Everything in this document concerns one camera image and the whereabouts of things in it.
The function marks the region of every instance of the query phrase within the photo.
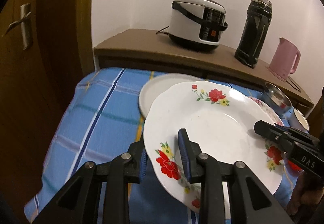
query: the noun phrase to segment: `kettle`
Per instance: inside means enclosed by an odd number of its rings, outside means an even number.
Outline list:
[[[296,71],[299,60],[300,51],[297,47],[289,40],[279,38],[279,45],[268,69],[274,76],[285,82],[288,75]]]

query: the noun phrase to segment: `red rose print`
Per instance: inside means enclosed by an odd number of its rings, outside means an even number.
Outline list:
[[[158,152],[160,153],[160,157],[158,157],[156,161],[161,166],[161,172],[167,175],[169,178],[174,178],[176,180],[180,179],[181,176],[179,174],[177,164],[170,161],[166,154],[161,150],[158,150]]]
[[[223,92],[221,90],[213,89],[208,94],[210,100],[212,102],[217,102],[219,99],[224,99],[226,96],[223,95]]]
[[[293,162],[288,160],[288,164],[290,165],[292,170],[299,171],[302,170],[299,166],[295,165]]]
[[[280,165],[279,161],[282,159],[281,151],[275,146],[270,146],[267,151],[267,156],[273,159],[277,165]]]
[[[199,199],[195,199],[191,202],[191,204],[196,207],[196,208],[200,208],[200,200]]]

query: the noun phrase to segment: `silver bolt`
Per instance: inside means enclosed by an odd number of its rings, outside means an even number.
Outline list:
[[[124,160],[127,160],[127,159],[130,159],[132,156],[131,156],[130,153],[123,153],[123,154],[121,155],[121,157],[122,157]]]
[[[208,158],[208,155],[205,153],[200,153],[198,156],[199,156],[199,158],[204,159],[204,160],[206,160]]]
[[[237,161],[237,162],[235,163],[235,165],[236,165],[238,168],[243,168],[243,167],[245,167],[245,163],[242,162],[242,161]]]
[[[95,163],[92,161],[88,161],[84,164],[85,168],[87,168],[87,169],[93,168],[94,165],[95,165]]]

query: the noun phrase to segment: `white plate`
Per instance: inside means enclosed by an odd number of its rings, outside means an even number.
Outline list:
[[[269,105],[267,105],[263,101],[259,100],[258,98],[255,98],[252,96],[249,96],[249,98],[252,99],[253,101],[255,101],[257,103],[257,105],[261,107],[262,111],[264,111],[266,114],[268,114],[270,116],[270,118],[272,119],[272,121],[275,124],[284,126],[284,123],[282,122],[282,120],[280,119],[278,114],[276,114],[276,112]]]
[[[196,81],[201,81],[201,79],[179,73],[164,74],[149,80],[141,89],[140,95],[138,97],[138,105],[143,117],[147,117],[155,98],[158,97],[161,93],[165,92],[171,86],[180,82]]]
[[[235,89],[206,81],[179,83],[154,100],[144,126],[145,149],[162,186],[195,212],[200,185],[189,184],[184,177],[178,148],[181,128],[202,152],[218,161],[244,161],[273,194],[282,179],[283,154],[254,133],[259,120],[274,124],[253,100]],[[228,192],[223,187],[229,219]]]

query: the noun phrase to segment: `white cup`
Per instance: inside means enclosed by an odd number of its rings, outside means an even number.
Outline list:
[[[304,133],[308,133],[309,131],[309,124],[305,116],[297,109],[293,109],[293,113],[288,122],[292,128],[298,129]]]

